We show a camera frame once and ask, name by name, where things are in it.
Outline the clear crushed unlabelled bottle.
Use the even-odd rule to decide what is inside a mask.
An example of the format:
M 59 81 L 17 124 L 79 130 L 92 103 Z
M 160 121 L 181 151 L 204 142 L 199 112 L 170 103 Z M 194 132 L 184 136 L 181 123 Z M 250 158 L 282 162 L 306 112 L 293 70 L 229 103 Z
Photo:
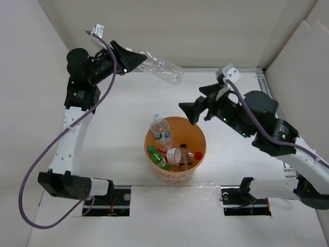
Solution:
M 149 73 L 174 85 L 181 83 L 184 76 L 182 67 L 160 58 L 148 51 L 138 51 L 139 54 L 145 55 L 147 59 L 137 68 L 145 73 Z

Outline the clear bottle blue yellow label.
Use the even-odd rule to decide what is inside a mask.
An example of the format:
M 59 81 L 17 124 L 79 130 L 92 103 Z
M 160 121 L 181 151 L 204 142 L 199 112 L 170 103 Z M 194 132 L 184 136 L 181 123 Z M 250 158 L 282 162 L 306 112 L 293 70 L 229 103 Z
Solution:
M 167 144 L 172 138 L 168 121 L 162 118 L 159 113 L 153 115 L 153 121 L 151 122 L 150 130 L 154 139 L 160 145 Z

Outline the clear bottle black cap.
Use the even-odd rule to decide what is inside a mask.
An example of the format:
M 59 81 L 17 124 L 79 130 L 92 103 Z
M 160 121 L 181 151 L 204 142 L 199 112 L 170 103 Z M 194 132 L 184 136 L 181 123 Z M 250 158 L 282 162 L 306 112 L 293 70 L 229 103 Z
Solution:
M 192 161 L 194 159 L 194 153 L 187 149 L 186 144 L 180 145 L 180 163 L 179 171 L 187 171 L 192 168 Z

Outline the clear bottle red label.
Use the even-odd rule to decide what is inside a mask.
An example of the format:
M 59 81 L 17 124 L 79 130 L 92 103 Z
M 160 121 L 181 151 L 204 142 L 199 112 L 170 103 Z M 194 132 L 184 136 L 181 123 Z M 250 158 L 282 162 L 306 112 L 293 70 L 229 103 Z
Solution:
M 158 149 L 167 162 L 172 164 L 187 164 L 193 160 L 201 160 L 201 152 L 192 152 L 186 148 L 172 148 L 164 152 Z

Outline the green plastic soda bottle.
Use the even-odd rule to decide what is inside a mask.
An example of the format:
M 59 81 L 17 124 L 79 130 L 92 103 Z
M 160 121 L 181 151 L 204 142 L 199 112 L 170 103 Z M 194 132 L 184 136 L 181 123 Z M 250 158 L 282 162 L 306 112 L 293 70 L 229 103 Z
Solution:
M 171 171 L 171 167 L 167 163 L 164 156 L 154 146 L 148 147 L 148 154 L 152 163 L 155 164 L 157 167 L 166 171 Z

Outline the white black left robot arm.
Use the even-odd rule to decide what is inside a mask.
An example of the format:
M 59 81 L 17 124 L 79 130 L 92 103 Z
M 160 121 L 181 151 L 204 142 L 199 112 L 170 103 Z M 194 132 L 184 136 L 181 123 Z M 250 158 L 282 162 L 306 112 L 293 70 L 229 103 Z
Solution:
M 65 98 L 63 131 L 48 171 L 40 172 L 38 183 L 53 197 L 86 200 L 96 197 L 103 204 L 114 199 L 111 180 L 81 177 L 80 157 L 87 128 L 100 102 L 98 83 L 110 75 L 124 75 L 137 68 L 147 57 L 111 41 L 112 58 L 102 49 L 90 56 L 83 48 L 71 50 L 66 57 L 70 75 Z

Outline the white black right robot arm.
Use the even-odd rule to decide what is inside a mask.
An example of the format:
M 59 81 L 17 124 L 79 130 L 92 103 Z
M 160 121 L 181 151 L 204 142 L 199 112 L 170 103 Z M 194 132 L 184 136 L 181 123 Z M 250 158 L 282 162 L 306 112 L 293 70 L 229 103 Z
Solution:
M 222 193 L 222 198 L 247 207 L 266 198 L 297 200 L 304 205 L 328 209 L 328 163 L 317 155 L 287 121 L 276 118 L 278 102 L 261 91 L 241 95 L 236 86 L 224 92 L 223 82 L 203 86 L 204 94 L 194 102 L 179 103 L 194 125 L 207 110 L 204 120 L 218 118 L 244 138 L 254 137 L 252 145 L 286 164 L 296 172 L 292 178 L 264 181 L 244 177 L 238 188 Z

